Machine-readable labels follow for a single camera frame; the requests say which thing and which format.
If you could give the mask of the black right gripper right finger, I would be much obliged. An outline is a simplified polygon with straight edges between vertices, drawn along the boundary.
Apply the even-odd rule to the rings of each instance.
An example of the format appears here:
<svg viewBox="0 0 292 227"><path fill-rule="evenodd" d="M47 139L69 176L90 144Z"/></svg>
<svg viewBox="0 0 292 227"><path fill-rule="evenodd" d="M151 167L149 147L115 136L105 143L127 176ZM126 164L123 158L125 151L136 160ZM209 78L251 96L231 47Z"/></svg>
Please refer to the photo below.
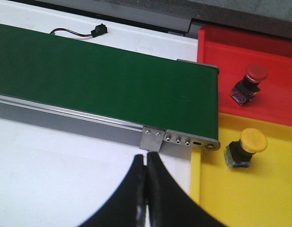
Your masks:
<svg viewBox="0 0 292 227"><path fill-rule="evenodd" d="M178 185L157 152L147 154L147 194L152 227L223 227Z"/></svg>

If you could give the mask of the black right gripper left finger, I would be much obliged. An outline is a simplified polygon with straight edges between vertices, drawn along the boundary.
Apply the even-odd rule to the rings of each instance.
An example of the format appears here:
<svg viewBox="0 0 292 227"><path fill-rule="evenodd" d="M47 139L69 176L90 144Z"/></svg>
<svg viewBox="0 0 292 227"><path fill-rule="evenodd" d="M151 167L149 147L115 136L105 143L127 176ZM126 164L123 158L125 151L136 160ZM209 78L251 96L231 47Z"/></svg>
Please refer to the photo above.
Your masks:
<svg viewBox="0 0 292 227"><path fill-rule="evenodd" d="M146 218L146 168L141 154L133 162L114 193L82 227L143 227Z"/></svg>

